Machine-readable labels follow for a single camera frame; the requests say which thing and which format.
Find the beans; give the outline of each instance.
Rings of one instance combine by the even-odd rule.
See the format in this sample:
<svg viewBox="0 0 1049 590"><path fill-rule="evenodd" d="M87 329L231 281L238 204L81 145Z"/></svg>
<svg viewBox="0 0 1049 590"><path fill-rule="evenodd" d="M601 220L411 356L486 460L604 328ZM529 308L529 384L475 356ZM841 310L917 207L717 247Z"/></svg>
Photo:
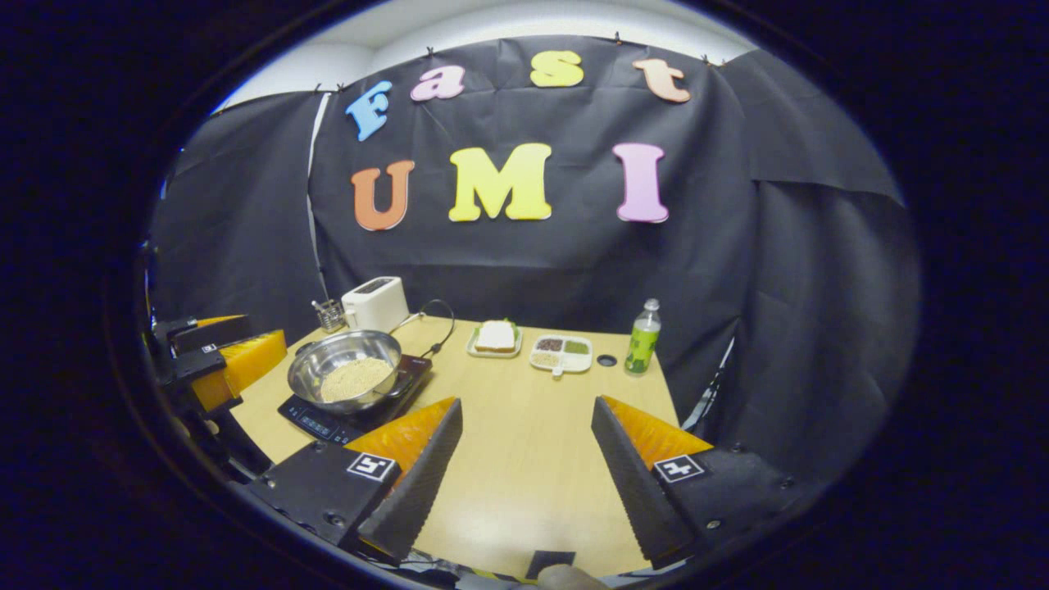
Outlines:
<svg viewBox="0 0 1049 590"><path fill-rule="evenodd" d="M556 352L558 352L558 351L561 350L561 343L562 342L563 342L563 340L555 340L553 338L545 338L545 339L539 340L539 342L536 343L535 347L537 350L539 350L539 351L553 351L553 352L556 353Z"/></svg>

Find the seeds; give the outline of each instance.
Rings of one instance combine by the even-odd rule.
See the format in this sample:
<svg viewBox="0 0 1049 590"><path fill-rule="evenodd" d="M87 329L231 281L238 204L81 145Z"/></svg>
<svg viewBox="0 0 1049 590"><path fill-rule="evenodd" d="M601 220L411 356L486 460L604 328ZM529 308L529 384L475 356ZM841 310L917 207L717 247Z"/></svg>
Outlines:
<svg viewBox="0 0 1049 590"><path fill-rule="evenodd" d="M359 358L333 371L321 384L321 400L333 403L356 398L379 385L393 370L381 358Z"/></svg>
<svg viewBox="0 0 1049 590"><path fill-rule="evenodd" d="M550 353L533 353L532 362L542 366L557 366L558 356Z"/></svg>
<svg viewBox="0 0 1049 590"><path fill-rule="evenodd" d="M554 351L555 353L561 350L561 343L563 340L555 340L554 338L544 338L539 340L535 347L539 351Z"/></svg>

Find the foam letter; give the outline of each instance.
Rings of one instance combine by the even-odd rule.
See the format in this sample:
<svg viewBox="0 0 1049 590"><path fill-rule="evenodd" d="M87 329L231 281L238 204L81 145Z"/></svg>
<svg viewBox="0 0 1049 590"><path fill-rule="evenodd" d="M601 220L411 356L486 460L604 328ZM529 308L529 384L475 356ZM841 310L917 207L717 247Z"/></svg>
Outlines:
<svg viewBox="0 0 1049 590"><path fill-rule="evenodd" d="M659 177L656 161L663 150L648 144L618 144L612 152L623 162L623 204L616 215L624 222L659 224L670 216L659 201Z"/></svg>
<svg viewBox="0 0 1049 590"><path fill-rule="evenodd" d="M502 170L481 148L461 149L451 155L458 168L455 185L455 206L448 212L453 222L473 222L480 217L480 208L473 201L474 192L480 198L485 212L494 219L507 193L513 190L507 217L511 219L545 219L552 209L547 204L542 174L547 157L553 150L545 144L521 144L514 148Z"/></svg>
<svg viewBox="0 0 1049 590"><path fill-rule="evenodd" d="M411 100L424 102L430 99L450 99L463 91L463 77L466 70L457 65L435 67L419 77L420 84L411 89Z"/></svg>
<svg viewBox="0 0 1049 590"><path fill-rule="evenodd" d="M673 79L685 77L680 69L675 69L666 65L663 60L640 60L634 62L634 67L645 72L645 82L648 89L657 97L672 103L687 103L692 94L683 88L673 85Z"/></svg>
<svg viewBox="0 0 1049 590"><path fill-rule="evenodd" d="M408 211L408 172L415 168L410 160L394 162L386 167L392 181L390 208L385 213L376 211L376 180L379 168L367 168L354 174L354 215L357 223L368 231L388 230L404 219Z"/></svg>
<svg viewBox="0 0 1049 590"><path fill-rule="evenodd" d="M385 112L390 106L383 92L388 92L392 87L392 84L384 80L346 107L346 114L352 115L354 121L357 121L357 126L361 129L361 132L357 134L357 141L367 140L371 133L386 124L386 115L379 114L379 112Z"/></svg>
<svg viewBox="0 0 1049 590"><path fill-rule="evenodd" d="M542 51L532 58L532 83L536 86L575 86L583 80L583 62L575 51Z"/></svg>

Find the pink letter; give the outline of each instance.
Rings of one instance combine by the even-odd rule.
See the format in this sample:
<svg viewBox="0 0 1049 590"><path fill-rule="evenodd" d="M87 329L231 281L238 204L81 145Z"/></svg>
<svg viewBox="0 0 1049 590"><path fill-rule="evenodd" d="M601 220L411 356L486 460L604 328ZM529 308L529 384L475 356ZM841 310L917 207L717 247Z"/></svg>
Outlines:
<svg viewBox="0 0 1049 590"><path fill-rule="evenodd" d="M435 67L419 77L422 82L411 89L411 100L424 102L430 99L450 99L463 91L463 76L466 70L457 65Z"/></svg>
<svg viewBox="0 0 1049 590"><path fill-rule="evenodd" d="M623 204L616 215L624 222L665 222L670 212L659 201L659 177L656 161L663 157L663 150L648 144L618 144L612 148L623 161Z"/></svg>

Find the white tray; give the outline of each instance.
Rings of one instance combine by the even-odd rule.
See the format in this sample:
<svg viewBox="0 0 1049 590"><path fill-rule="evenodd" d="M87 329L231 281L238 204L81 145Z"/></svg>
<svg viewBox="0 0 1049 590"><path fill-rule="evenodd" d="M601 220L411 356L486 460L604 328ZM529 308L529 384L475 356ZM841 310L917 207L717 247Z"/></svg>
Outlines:
<svg viewBox="0 0 1049 590"><path fill-rule="evenodd" d="M558 352L554 351L540 351L537 346L542 340L561 340L561 350ZM581 344L586 344L586 350L590 351L587 354L580 353L566 353L564 352L564 346L568 342L579 342ZM557 366L551 366L547 364L538 364L532 360L533 355L536 353L550 354L557 357ZM532 352L528 356L529 363L536 367L544 371L552 371L554 377L560 377L561 373L582 373L591 367L594 363L594 344L586 338L578 338L576 336L562 336L560 334L543 334L535 339L535 344L532 345Z"/></svg>
<svg viewBox="0 0 1049 590"><path fill-rule="evenodd" d="M466 352L469 353L471 356L475 356L475 357L514 358L515 356L517 356L517 353L521 352L521 339L522 339L522 337L523 337L523 333L521 332L521 329L518 328L517 329L517 339L514 340L514 352L512 352L512 353L486 353L485 351L478 351L474 346L474 343L477 341L477 332L474 331L474 333L470 335L470 339L466 343Z"/></svg>

